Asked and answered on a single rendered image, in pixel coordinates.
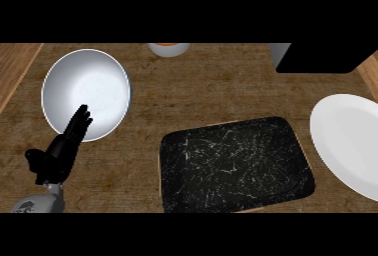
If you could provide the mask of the black marbled square tray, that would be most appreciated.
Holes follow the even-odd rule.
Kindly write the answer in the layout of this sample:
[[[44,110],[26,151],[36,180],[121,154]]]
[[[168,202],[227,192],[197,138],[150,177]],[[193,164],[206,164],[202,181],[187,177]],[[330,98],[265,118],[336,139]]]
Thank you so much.
[[[314,178],[289,122],[265,117],[175,131],[159,144],[166,213],[230,213],[298,200]]]

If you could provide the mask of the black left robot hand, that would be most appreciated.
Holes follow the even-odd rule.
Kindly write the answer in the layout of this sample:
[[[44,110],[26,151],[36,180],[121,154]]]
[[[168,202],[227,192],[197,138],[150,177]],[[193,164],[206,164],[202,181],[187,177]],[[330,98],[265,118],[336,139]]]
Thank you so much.
[[[29,171],[35,174],[36,185],[57,184],[66,180],[91,121],[88,106],[81,105],[63,133],[54,137],[47,150],[28,149],[25,151]]]

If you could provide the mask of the black box appliance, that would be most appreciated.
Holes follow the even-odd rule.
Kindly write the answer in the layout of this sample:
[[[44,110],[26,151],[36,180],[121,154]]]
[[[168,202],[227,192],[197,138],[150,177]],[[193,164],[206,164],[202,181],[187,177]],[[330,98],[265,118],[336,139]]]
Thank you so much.
[[[277,73],[349,73],[378,50],[369,43],[268,43]]]

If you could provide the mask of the white cup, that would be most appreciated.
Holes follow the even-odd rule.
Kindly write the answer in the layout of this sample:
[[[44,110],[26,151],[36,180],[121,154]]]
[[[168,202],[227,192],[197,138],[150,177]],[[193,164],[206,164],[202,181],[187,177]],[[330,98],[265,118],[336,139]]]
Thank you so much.
[[[159,57],[175,57],[187,51],[190,44],[189,43],[149,43],[147,46],[150,51]]]

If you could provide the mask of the white round plate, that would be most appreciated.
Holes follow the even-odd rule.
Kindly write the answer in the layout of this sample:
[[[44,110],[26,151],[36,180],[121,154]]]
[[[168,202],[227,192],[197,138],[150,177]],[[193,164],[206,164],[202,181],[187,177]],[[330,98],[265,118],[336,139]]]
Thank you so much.
[[[310,135],[336,178],[378,201],[378,103],[351,94],[326,96],[311,110]]]

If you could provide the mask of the grey oval bowl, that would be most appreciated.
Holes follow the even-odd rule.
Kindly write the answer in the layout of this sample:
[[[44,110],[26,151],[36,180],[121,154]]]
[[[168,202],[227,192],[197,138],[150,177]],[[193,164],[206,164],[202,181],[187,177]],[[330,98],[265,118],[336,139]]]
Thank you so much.
[[[127,115],[132,97],[129,78],[116,59],[96,49],[69,52],[51,65],[41,86],[41,110],[60,134],[81,105],[93,122],[82,141],[107,136]]]

